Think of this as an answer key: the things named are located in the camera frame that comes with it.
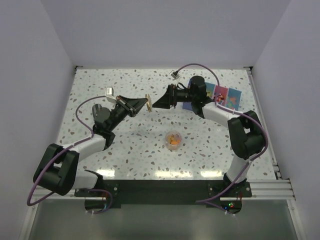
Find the gold jar lid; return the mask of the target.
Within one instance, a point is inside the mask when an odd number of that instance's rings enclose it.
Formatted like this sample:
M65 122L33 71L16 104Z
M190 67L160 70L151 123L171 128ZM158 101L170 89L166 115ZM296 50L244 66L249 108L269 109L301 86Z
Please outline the gold jar lid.
M147 99L147 102L146 102L147 110L148 110L149 113L151 113L153 111L151 97L150 97L149 94L146 94L145 98Z

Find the purple candy box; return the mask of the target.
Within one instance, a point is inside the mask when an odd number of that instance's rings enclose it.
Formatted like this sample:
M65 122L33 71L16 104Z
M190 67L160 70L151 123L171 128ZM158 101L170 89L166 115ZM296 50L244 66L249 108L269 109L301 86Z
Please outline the purple candy box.
M184 102L190 104L195 114L198 114L201 110L203 83L204 79L202 77L193 76L185 89L186 96L184 97Z

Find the clear plastic jar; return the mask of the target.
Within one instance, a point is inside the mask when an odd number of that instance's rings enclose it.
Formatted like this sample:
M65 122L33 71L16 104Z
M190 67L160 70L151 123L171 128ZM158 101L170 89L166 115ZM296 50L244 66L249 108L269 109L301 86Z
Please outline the clear plastic jar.
M182 136L178 131L171 130L165 135L165 146L169 150L177 150L182 142Z

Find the pink candy box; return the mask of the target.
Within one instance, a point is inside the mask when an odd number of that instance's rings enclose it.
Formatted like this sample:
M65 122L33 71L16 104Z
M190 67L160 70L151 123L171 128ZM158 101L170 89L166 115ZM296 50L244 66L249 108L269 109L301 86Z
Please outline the pink candy box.
M224 105L227 100L229 89L222 86L216 86L213 99L220 105Z

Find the light blue candy box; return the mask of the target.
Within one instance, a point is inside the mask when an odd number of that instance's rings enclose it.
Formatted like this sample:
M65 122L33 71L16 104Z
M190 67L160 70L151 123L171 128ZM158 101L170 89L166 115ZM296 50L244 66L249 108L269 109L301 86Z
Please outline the light blue candy box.
M225 107L232 110L239 110L242 92L237 89L229 88L226 96Z

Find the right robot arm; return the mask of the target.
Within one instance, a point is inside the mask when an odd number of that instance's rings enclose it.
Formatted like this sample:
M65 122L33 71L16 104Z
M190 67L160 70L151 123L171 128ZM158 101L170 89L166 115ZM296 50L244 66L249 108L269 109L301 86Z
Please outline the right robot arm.
M223 192L230 197L240 190L247 179L249 167L268 148L268 138L257 114L250 110L240 112L226 108L207 96L207 85L201 76L194 76L189 86L170 84L165 94L152 104L153 108L170 109L177 103L190 103L195 115L212 120L228 130L233 159L224 174Z

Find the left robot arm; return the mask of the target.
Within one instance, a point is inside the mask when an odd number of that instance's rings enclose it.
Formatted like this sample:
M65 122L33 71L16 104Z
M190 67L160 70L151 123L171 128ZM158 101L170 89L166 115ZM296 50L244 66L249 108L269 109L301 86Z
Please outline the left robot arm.
M33 176L35 187L40 186L61 196L71 190L86 189L92 196L104 190L103 177L90 170L79 171L78 164L86 158L108 149L114 142L113 130L126 118L134 118L149 103L148 97L127 98L108 96L113 109L97 103L92 106L94 124L90 135L67 145L50 144Z

